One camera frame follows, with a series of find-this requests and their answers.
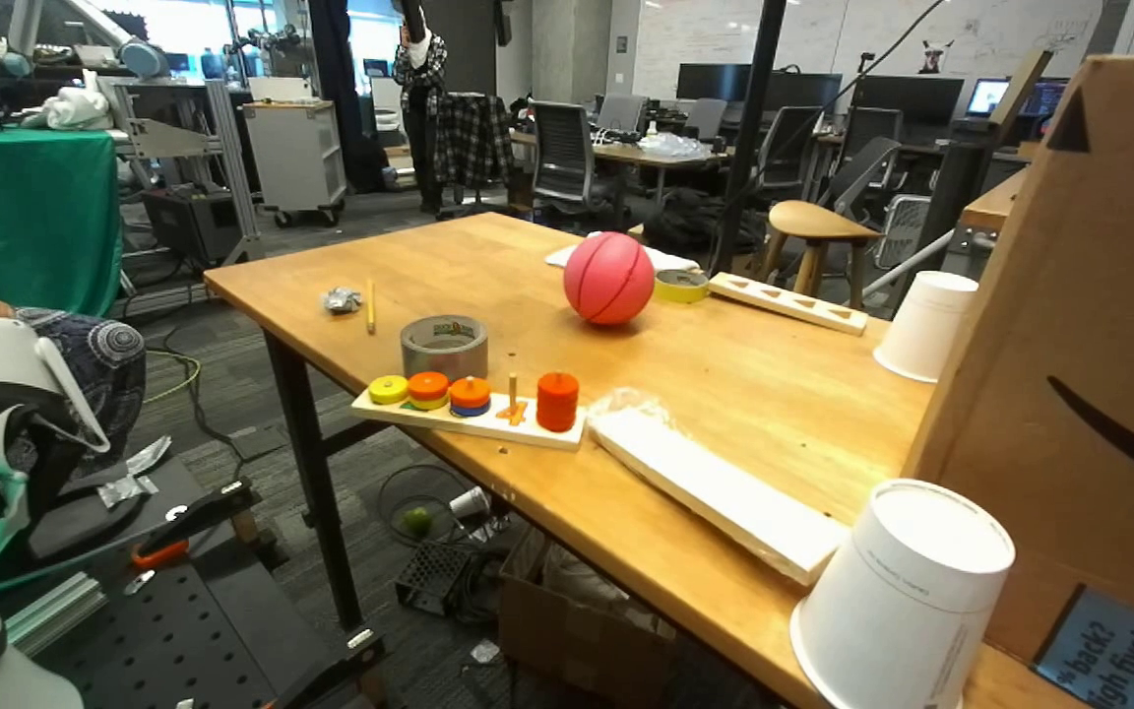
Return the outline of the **pink rubber ball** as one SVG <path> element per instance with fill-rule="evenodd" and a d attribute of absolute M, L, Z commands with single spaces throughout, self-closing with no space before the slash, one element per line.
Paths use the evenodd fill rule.
<path fill-rule="evenodd" d="M 622 326 L 643 314 L 652 277 L 643 268 L 564 268 L 564 294 L 592 326 Z"/>

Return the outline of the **crumpled foil ball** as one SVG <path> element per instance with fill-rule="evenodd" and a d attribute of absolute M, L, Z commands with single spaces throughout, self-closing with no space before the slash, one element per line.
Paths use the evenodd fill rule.
<path fill-rule="evenodd" d="M 321 294 L 321 311 L 332 311 L 332 314 L 354 314 L 354 311 L 363 311 L 363 291 L 359 289 L 332 289 L 328 294 Z"/>

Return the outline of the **red cylinder block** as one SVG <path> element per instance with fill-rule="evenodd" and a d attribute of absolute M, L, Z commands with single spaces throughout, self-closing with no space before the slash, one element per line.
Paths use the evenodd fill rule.
<path fill-rule="evenodd" d="M 537 383 L 537 423 L 551 435 L 568 435 L 577 410 L 577 379 L 573 376 L 543 376 Z"/>

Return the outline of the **yellow pencil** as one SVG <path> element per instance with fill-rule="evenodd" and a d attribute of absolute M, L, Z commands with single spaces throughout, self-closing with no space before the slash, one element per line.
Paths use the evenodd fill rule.
<path fill-rule="evenodd" d="M 363 289 L 363 319 L 365 319 L 365 334 L 379 334 L 379 294 L 373 294 L 373 289 Z"/>

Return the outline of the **black office chair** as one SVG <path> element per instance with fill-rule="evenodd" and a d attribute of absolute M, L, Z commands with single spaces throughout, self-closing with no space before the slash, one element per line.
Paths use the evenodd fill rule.
<path fill-rule="evenodd" d="M 537 179 L 547 200 L 584 205 L 596 181 L 596 146 L 585 110 L 573 101 L 537 101 Z"/>

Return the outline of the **wooden strip with holes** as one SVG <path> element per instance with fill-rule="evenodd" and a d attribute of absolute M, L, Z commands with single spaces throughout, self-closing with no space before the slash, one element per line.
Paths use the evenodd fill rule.
<path fill-rule="evenodd" d="M 866 323 L 870 323 L 866 311 L 854 311 L 845 302 L 829 302 L 829 301 L 815 301 L 815 294 L 803 294 L 803 291 L 789 291 L 789 289 L 774 289 L 774 282 L 765 282 L 765 281 L 748 281 L 748 277 L 737 277 L 737 270 L 715 270 L 709 281 L 709 294 L 719 294 L 719 301 L 732 301 L 732 302 L 748 302 L 748 309 L 760 309 L 760 311 L 773 311 L 773 314 L 789 314 L 789 319 L 800 319 L 800 323 L 852 330 L 852 334 L 862 334 Z"/>

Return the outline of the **white rectangular block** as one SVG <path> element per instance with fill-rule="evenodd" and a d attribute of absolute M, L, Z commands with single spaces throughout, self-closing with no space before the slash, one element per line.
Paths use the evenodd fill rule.
<path fill-rule="evenodd" d="M 845 538 L 845 529 L 825 512 L 808 508 L 643 410 L 596 415 L 592 435 L 629 473 L 709 520 L 794 588 L 810 588 Z"/>

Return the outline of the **round wooden stool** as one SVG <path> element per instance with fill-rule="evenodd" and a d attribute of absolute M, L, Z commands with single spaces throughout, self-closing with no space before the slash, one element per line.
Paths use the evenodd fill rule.
<path fill-rule="evenodd" d="M 769 207 L 769 244 L 765 244 L 760 277 L 774 270 L 789 239 L 803 244 L 803 257 L 794 268 L 794 291 L 800 294 L 820 291 L 825 247 L 845 244 L 852 247 L 845 301 L 852 302 L 862 301 L 862 257 L 878 239 L 873 227 L 866 227 L 866 226 L 857 226 L 857 221 L 852 221 L 825 205 L 815 205 L 815 200 L 774 200 Z"/>

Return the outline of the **white rolling cabinet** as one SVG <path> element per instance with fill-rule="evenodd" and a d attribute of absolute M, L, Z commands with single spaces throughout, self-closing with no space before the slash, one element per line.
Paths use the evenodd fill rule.
<path fill-rule="evenodd" d="M 274 226 L 340 221 L 345 200 L 341 142 L 332 101 L 247 101 L 243 127 L 258 198 Z"/>

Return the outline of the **white paper cup far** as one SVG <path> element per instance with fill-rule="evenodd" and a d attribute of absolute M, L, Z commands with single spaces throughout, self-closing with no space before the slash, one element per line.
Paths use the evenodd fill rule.
<path fill-rule="evenodd" d="M 955 270 L 916 270 L 873 362 L 915 383 L 936 383 L 953 337 L 971 309 L 976 281 Z"/>

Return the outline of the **white paper cup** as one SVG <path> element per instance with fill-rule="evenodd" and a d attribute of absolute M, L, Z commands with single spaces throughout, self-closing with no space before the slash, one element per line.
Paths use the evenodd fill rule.
<path fill-rule="evenodd" d="M 873 362 L 915 383 L 936 383 L 953 337 L 971 309 L 976 281 L 955 270 L 916 270 Z"/>
<path fill-rule="evenodd" d="M 829 709 L 961 709 L 1010 565 L 976 500 L 886 481 L 790 612 L 794 660 Z"/>

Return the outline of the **black vertical pole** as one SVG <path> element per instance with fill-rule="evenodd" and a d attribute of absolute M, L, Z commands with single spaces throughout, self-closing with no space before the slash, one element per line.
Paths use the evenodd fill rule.
<path fill-rule="evenodd" d="M 751 42 L 743 113 L 740 113 L 737 150 L 732 150 L 732 162 L 727 162 L 727 186 L 726 186 L 726 200 L 719 200 L 719 239 L 715 239 L 715 251 L 711 251 L 711 268 L 726 268 L 726 261 L 732 257 L 740 205 L 743 205 L 743 192 L 748 192 L 748 169 L 751 169 L 751 158 L 757 158 L 757 146 L 760 146 L 760 113 L 765 113 L 765 98 L 769 98 L 769 80 L 773 80 L 773 60 L 774 60 L 774 47 L 778 47 L 782 17 L 789 17 L 789 0 L 765 0 L 757 42 Z"/>

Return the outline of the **white paper cup near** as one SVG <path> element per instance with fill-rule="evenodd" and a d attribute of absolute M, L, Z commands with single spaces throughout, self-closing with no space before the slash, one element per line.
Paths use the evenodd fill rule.
<path fill-rule="evenodd" d="M 886 481 L 790 612 L 794 660 L 829 709 L 961 709 L 1010 565 L 976 500 Z"/>

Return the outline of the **green cloth covered table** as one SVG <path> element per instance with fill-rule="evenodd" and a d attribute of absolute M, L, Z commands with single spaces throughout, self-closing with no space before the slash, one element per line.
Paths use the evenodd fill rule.
<path fill-rule="evenodd" d="M 118 265 L 115 142 L 0 130 L 0 301 L 107 314 Z"/>

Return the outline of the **grey duct tape roll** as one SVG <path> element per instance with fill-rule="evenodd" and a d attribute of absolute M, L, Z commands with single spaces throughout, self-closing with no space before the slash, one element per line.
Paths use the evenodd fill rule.
<path fill-rule="evenodd" d="M 474 314 L 422 314 L 401 326 L 401 372 L 440 372 L 449 379 L 489 376 L 489 326 Z"/>

